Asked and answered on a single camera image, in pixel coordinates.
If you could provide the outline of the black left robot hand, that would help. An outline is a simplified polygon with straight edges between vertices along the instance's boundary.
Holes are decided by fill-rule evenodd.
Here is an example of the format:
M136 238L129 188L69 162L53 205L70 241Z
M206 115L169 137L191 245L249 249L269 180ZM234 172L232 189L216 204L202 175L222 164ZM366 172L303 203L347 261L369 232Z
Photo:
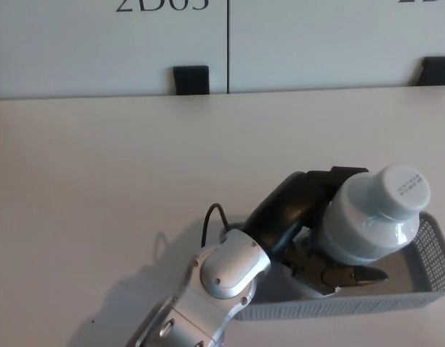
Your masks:
M378 268L341 265L323 251L301 249L294 238L323 220L326 207L350 177L367 168L333 166L328 171L296 171L289 175L243 222L242 232L265 251L269 259L290 271L298 283L322 295L338 288L367 286L389 279Z

